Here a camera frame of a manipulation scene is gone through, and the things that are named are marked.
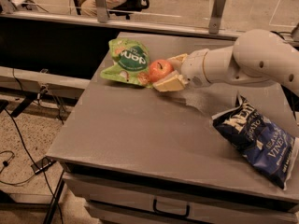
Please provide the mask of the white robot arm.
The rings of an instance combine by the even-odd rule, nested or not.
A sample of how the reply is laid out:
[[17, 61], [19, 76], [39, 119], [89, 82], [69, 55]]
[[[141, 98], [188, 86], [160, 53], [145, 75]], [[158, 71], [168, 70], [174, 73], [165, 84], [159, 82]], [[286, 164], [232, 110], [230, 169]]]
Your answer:
[[232, 46], [200, 49], [168, 61], [174, 71], [153, 83], [160, 92], [214, 83], [262, 87], [276, 82], [299, 95], [299, 50], [269, 31], [251, 30]]

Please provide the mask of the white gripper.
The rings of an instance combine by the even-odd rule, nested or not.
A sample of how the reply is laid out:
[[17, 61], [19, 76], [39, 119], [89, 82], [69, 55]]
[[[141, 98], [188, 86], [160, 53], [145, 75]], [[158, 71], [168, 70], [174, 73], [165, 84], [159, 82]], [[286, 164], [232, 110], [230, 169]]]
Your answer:
[[195, 88], [209, 86], [210, 83], [204, 74], [204, 61], [207, 53], [208, 49], [200, 49], [189, 55], [183, 53], [168, 58], [167, 61], [170, 62], [176, 71], [154, 82], [153, 87], [159, 92], [166, 92], [182, 91], [188, 82]]

